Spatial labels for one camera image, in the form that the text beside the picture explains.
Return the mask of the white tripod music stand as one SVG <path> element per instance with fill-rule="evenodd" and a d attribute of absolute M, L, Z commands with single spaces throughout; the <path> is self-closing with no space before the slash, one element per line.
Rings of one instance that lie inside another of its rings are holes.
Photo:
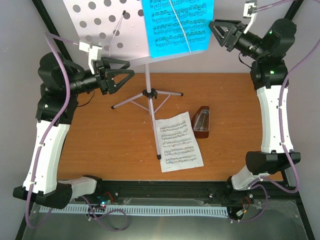
<path fill-rule="evenodd" d="M 143 0 L 66 0 L 64 5 L 79 42 L 102 46 L 101 58 L 129 61 L 140 66 L 195 55 L 150 57 Z"/>

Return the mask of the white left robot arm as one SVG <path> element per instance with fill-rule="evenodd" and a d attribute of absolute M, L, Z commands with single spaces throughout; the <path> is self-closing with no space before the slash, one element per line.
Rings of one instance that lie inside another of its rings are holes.
<path fill-rule="evenodd" d="M 13 197 L 38 205 L 63 209 L 73 199 L 87 195 L 92 201 L 103 198 L 102 179 L 83 175 L 78 179 L 57 180 L 58 165 L 74 113 L 78 95 L 99 89 L 103 95 L 116 93 L 135 72 L 127 60 L 102 57 L 93 70 L 50 52 L 38 68 L 42 79 L 41 98 L 36 112 L 36 144 L 25 181 L 13 189 Z"/>

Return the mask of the clear plastic metronome cover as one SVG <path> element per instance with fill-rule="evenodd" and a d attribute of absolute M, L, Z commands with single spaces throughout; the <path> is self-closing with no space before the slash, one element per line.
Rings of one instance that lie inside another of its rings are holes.
<path fill-rule="evenodd" d="M 193 130 L 196 132 L 208 132 L 210 130 L 210 111 L 202 109 L 195 115 Z"/>

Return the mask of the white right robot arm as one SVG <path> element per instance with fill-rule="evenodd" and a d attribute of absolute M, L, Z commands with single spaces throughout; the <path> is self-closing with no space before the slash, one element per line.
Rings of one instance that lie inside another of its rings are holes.
<path fill-rule="evenodd" d="M 208 26 L 221 47 L 229 52 L 236 49 L 253 59 L 250 77 L 261 109 L 261 149 L 247 152 L 244 167 L 226 182 L 224 197 L 229 202 L 236 202 L 256 182 L 283 172 L 301 160 L 289 134 L 289 81 L 284 61 L 295 43 L 297 26 L 289 19 L 280 18 L 264 37 L 249 32 L 248 26 L 239 20 L 216 19 Z"/>

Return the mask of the white music sheet paper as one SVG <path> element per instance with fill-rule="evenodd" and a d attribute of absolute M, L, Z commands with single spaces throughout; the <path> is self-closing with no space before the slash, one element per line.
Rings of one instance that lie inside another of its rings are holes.
<path fill-rule="evenodd" d="M 204 166 L 189 112 L 155 121 L 163 173 Z"/>

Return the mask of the brown wooden metronome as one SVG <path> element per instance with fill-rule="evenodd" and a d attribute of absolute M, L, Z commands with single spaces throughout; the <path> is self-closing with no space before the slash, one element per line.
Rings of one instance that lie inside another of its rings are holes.
<path fill-rule="evenodd" d="M 210 107 L 201 106 L 191 120 L 191 126 L 196 139 L 206 139 L 210 133 Z"/>

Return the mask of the blue music sheet folder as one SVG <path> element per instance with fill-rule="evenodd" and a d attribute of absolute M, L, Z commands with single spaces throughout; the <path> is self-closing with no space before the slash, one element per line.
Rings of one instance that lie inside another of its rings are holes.
<path fill-rule="evenodd" d="M 143 0 L 142 10 L 151 58 L 208 49 L 213 0 Z"/>

